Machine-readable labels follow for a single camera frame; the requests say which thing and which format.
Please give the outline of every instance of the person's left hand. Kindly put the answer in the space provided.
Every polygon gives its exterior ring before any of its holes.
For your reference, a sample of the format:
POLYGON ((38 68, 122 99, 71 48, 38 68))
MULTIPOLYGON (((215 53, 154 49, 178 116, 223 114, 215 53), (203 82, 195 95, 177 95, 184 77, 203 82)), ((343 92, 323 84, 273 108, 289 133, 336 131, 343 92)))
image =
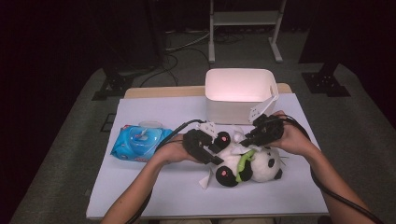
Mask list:
POLYGON ((191 156, 183 147, 183 134, 178 134, 172 138, 169 143, 158 149, 153 157, 157 157, 165 163, 180 162, 180 161, 194 161, 198 162, 191 156))

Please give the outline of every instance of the blue wipes package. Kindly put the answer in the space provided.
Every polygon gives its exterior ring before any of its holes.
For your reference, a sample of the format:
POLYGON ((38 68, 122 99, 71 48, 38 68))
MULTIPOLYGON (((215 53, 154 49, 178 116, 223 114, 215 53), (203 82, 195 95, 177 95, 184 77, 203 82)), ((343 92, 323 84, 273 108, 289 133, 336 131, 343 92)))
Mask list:
POLYGON ((123 161, 148 161, 155 148, 172 130, 125 125, 111 150, 111 155, 123 161))

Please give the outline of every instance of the stuffed animal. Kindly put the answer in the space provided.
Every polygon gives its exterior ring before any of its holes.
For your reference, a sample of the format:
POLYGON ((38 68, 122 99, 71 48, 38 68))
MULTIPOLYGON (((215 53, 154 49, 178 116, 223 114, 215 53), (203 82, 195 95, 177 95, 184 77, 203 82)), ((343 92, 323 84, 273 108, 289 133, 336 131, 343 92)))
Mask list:
POLYGON ((241 131, 235 132, 233 141, 228 133, 218 133, 214 145, 219 148, 217 156, 224 160, 212 169, 218 182, 225 187, 235 187, 250 179, 257 182, 280 179, 282 170, 277 149, 243 147, 239 144, 243 139, 241 131))

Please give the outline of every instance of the person's right arm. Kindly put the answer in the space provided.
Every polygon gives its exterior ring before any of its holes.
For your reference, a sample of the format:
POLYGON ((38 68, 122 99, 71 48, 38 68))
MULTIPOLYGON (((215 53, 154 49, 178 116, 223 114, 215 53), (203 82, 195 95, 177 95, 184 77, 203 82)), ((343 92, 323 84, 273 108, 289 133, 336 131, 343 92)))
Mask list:
MULTIPOLYGON (((300 130, 288 123, 285 123, 284 127, 285 131, 282 138, 270 144, 271 147, 279 147, 289 153, 303 156, 311 165, 315 176, 322 185, 332 192, 369 210, 354 190, 335 171, 323 153, 300 130)), ((370 218, 348 205, 335 200, 323 191, 322 195, 332 218, 332 223, 374 223, 370 218)))

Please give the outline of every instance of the white tabletop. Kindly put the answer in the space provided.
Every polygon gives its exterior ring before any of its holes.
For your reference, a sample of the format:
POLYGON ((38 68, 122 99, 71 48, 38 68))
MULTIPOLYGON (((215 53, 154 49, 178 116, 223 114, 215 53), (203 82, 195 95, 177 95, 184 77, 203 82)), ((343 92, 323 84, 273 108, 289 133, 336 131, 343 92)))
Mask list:
MULTIPOLYGON (((282 109, 307 130, 314 144, 315 136, 293 93, 279 95, 275 111, 282 109)), ((164 128, 175 129, 192 119, 205 120, 205 97, 166 97, 121 99, 108 140, 106 155, 92 190, 87 218, 101 218, 138 175, 143 162, 121 161, 110 151, 125 124, 155 120, 164 128)), ((191 124, 182 133, 193 129, 191 124)), ((241 126, 247 133, 253 126, 241 126)), ((230 125, 218 125, 218 132, 232 133, 230 125)), ((198 181, 208 175, 207 165, 183 161, 165 166, 158 177, 151 200, 142 218, 283 216, 326 214, 328 210, 319 189, 313 183, 309 164, 301 156, 280 151, 281 179, 257 183, 252 180, 234 188, 220 185, 214 177, 207 189, 198 181)))

